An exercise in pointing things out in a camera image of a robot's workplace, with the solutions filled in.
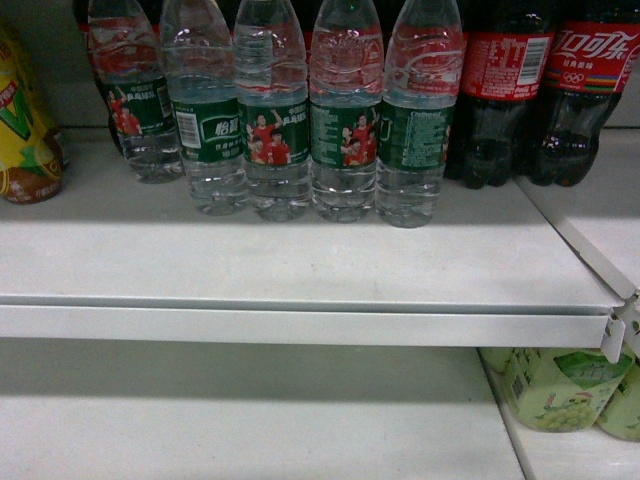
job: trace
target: cola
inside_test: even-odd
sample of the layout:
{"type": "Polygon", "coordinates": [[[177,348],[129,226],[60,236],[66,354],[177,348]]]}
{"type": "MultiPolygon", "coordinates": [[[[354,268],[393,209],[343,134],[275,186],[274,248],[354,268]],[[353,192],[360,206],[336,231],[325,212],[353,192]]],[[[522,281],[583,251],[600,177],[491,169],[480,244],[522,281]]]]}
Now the cola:
{"type": "Polygon", "coordinates": [[[513,139],[538,92],[557,3],[492,0],[475,7],[466,22],[470,34],[447,176],[462,175],[468,188],[497,187],[512,176],[513,139]]]}
{"type": "Polygon", "coordinates": [[[524,173],[533,183],[570,187],[584,179],[639,52],[640,2],[567,2],[522,129],[524,173]]]}

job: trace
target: bottle label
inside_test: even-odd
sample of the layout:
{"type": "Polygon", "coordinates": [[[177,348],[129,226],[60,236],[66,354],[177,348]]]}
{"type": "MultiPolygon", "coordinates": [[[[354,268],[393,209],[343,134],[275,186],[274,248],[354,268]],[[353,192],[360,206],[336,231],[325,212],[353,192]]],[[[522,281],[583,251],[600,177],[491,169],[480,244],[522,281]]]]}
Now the bottle label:
{"type": "Polygon", "coordinates": [[[332,168],[368,165],[378,150],[379,106],[334,108],[311,104],[311,157],[332,168]]]}
{"type": "Polygon", "coordinates": [[[193,162],[220,162],[242,153],[238,102],[172,102],[182,157],[193,162]]]}
{"type": "Polygon", "coordinates": [[[553,33],[472,32],[460,89],[472,97],[523,101],[538,93],[553,33]]]}
{"type": "Polygon", "coordinates": [[[150,135],[173,128],[164,77],[151,82],[105,84],[107,105],[122,135],[150,135]]]}
{"type": "Polygon", "coordinates": [[[621,93],[640,53],[640,25],[565,22],[543,82],[563,90],[621,93]]]}
{"type": "Polygon", "coordinates": [[[402,108],[382,102],[380,160],[399,170],[429,170],[444,165],[454,107],[402,108]]]}
{"type": "Polygon", "coordinates": [[[283,166],[309,156],[308,103],[251,107],[238,103],[245,158],[259,165],[283,166]]]}

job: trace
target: white shelf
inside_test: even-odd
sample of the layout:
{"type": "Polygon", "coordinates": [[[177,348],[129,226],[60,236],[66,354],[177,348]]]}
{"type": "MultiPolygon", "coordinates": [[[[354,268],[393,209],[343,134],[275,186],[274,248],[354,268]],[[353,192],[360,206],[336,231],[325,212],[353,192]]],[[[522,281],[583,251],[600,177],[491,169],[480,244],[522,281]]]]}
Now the white shelf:
{"type": "Polygon", "coordinates": [[[498,406],[527,480],[620,480],[640,472],[638,444],[618,440],[597,425],[573,433],[538,432],[521,424],[500,396],[502,376],[489,374],[498,406]]]}
{"type": "Polygon", "coordinates": [[[57,197],[0,205],[0,336],[593,347],[620,305],[513,182],[446,182],[414,230],[210,218],[97,135],[57,197]]]}
{"type": "Polygon", "coordinates": [[[640,290],[640,130],[605,130],[578,185],[518,183],[585,262],[623,299],[640,290]]]}
{"type": "Polygon", "coordinates": [[[0,369],[3,478],[524,478],[474,349],[0,339],[0,369]]]}

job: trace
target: coca-cola logo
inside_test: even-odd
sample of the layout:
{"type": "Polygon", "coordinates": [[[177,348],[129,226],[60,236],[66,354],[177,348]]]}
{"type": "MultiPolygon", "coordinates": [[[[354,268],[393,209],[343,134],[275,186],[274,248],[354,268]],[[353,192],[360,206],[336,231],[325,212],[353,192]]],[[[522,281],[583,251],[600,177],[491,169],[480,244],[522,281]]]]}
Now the coca-cola logo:
{"type": "Polygon", "coordinates": [[[561,30],[556,36],[553,55],[567,58],[624,60],[638,35],[623,31],[584,33],[561,30]]]}

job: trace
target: water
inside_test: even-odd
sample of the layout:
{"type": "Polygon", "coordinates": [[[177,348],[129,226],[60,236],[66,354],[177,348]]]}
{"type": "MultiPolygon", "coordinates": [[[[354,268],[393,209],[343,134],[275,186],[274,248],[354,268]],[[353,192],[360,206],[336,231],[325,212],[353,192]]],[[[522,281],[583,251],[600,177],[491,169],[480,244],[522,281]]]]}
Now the water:
{"type": "Polygon", "coordinates": [[[209,0],[169,0],[161,32],[191,198],[207,215],[233,214],[248,192],[226,22],[209,0]]]}
{"type": "Polygon", "coordinates": [[[332,222],[373,207],[383,50],[371,0],[325,0],[311,47],[311,178],[313,206],[332,222]]]}
{"type": "Polygon", "coordinates": [[[234,42],[249,201],[265,220],[292,220],[311,186],[306,49],[289,0],[243,0],[234,42]]]}
{"type": "MultiPolygon", "coordinates": [[[[453,108],[455,97],[424,97],[401,91],[384,96],[389,105],[401,108],[438,110],[453,108]]],[[[442,189],[444,164],[425,170],[406,170],[377,163],[375,205],[378,215],[400,228],[416,228],[433,217],[442,189]]]]}
{"type": "Polygon", "coordinates": [[[178,139],[147,17],[135,1],[94,0],[90,7],[89,48],[131,171],[141,183],[180,178],[178,139]]]}
{"type": "Polygon", "coordinates": [[[426,225],[441,191],[464,42],[451,0],[408,0],[385,65],[375,204],[401,228],[426,225]]]}

